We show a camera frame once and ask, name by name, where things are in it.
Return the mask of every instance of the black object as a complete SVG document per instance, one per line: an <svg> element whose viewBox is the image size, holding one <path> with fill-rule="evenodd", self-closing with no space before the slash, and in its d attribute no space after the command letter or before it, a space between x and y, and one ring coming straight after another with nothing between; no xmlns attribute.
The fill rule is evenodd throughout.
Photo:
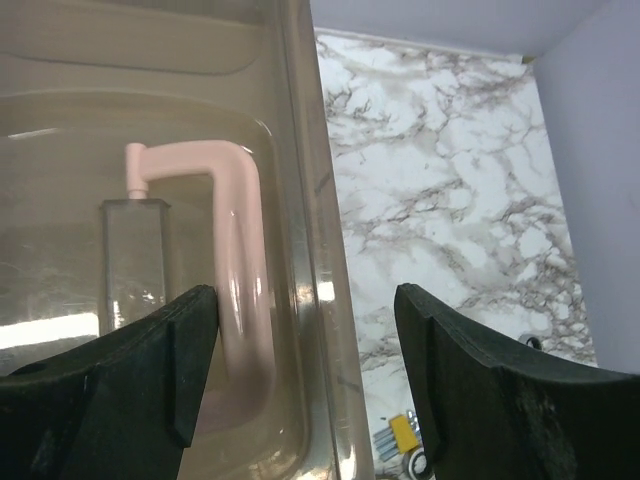
<svg viewBox="0 0 640 480"><path fill-rule="evenodd" d="M536 351L417 285L395 316L438 480L640 478L640 376Z"/></svg>
<svg viewBox="0 0 640 480"><path fill-rule="evenodd" d="M0 378L0 478L175 480L217 331L215 292L199 286Z"/></svg>

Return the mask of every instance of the white marble table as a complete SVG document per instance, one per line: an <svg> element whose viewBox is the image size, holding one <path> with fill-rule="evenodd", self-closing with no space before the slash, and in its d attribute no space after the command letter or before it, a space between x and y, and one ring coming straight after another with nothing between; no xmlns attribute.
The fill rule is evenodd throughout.
<svg viewBox="0 0 640 480"><path fill-rule="evenodd" d="M412 407L401 283L592 363L531 70L365 37L319 32L317 44L371 431Z"/></svg>

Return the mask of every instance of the yellow object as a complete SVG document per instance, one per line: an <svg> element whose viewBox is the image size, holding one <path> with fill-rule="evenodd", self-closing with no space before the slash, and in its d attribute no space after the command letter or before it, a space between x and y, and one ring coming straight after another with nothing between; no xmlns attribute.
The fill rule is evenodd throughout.
<svg viewBox="0 0 640 480"><path fill-rule="evenodd" d="M418 437L416 437L411 425L409 425L409 420L404 415L393 417L389 420L389 426L393 430L393 436L396 439L400 453L407 453L420 445Z"/></svg>

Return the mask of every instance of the white wall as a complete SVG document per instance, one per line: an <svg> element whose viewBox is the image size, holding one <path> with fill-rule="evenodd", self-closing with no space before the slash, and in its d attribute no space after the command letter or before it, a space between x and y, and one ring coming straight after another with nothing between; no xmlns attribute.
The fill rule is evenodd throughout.
<svg viewBox="0 0 640 480"><path fill-rule="evenodd" d="M640 373L640 1L614 0L536 62L599 364Z"/></svg>
<svg viewBox="0 0 640 480"><path fill-rule="evenodd" d="M606 0L311 0L314 24L448 47L540 55Z"/></svg>

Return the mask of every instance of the marble countertop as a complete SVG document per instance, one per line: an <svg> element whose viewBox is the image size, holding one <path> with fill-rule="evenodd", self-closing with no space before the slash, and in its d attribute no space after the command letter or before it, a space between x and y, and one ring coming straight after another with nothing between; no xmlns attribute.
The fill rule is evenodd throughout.
<svg viewBox="0 0 640 480"><path fill-rule="evenodd" d="M417 283L512 338L593 363L536 83L527 66L318 32L371 432L412 408L393 319ZM398 472L400 457L378 472Z"/></svg>

